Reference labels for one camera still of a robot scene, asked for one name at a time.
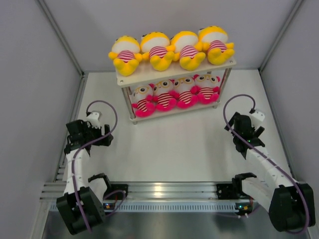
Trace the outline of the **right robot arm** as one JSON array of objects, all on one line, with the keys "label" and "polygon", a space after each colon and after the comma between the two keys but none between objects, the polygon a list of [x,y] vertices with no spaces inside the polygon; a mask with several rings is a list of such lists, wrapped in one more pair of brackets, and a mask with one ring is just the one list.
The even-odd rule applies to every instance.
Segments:
[{"label": "right robot arm", "polygon": [[235,112],[226,121],[235,149],[244,158],[246,173],[232,179],[233,193],[249,197],[264,208],[273,227],[279,232],[297,234],[316,224],[314,191],[305,182],[299,182],[270,157],[259,138],[265,116],[255,109],[248,115]]}]

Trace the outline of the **pink plush with glasses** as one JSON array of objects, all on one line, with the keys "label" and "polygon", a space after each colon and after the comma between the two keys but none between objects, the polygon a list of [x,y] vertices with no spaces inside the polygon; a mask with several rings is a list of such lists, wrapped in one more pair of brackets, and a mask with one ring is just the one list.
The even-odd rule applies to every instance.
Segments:
[{"label": "pink plush with glasses", "polygon": [[137,86],[133,91],[132,107],[136,109],[137,117],[146,118],[155,112],[153,100],[153,88],[151,85]]}]

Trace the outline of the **yellow frog plush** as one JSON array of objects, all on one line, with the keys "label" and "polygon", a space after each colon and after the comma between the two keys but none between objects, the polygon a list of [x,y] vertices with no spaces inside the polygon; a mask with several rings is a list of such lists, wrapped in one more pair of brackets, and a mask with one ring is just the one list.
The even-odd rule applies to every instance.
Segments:
[{"label": "yellow frog plush", "polygon": [[116,39],[108,57],[119,74],[129,76],[135,72],[143,59],[140,51],[140,44],[135,38],[123,35]]},{"label": "yellow frog plush", "polygon": [[175,47],[163,32],[144,34],[141,37],[140,48],[143,60],[149,61],[155,70],[164,71],[171,65]]},{"label": "yellow frog plush", "polygon": [[181,31],[170,39],[170,43],[175,47],[173,60],[185,70],[194,71],[206,57],[202,51],[203,43],[195,32]]},{"label": "yellow frog plush", "polygon": [[228,42],[228,34],[220,26],[201,28],[198,31],[198,39],[212,65],[222,65],[235,54],[234,43]]}]

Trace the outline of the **pink plush face down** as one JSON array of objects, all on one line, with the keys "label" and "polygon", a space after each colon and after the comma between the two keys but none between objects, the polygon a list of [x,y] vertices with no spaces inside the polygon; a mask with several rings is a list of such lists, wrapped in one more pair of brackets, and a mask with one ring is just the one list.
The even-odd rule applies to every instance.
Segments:
[{"label": "pink plush face down", "polygon": [[220,93],[220,77],[211,74],[193,75],[197,88],[197,97],[201,104],[216,102]]}]

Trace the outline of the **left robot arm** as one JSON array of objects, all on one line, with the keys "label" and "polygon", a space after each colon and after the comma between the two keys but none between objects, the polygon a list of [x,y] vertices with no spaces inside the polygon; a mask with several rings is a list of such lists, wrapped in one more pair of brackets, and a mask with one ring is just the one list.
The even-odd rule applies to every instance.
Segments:
[{"label": "left robot arm", "polygon": [[67,180],[63,195],[56,200],[58,211],[72,235],[101,224],[105,220],[103,199],[112,195],[113,187],[104,173],[87,172],[90,150],[109,146],[113,136],[109,125],[98,119],[75,120],[66,125],[69,135],[64,153],[67,159]]}]

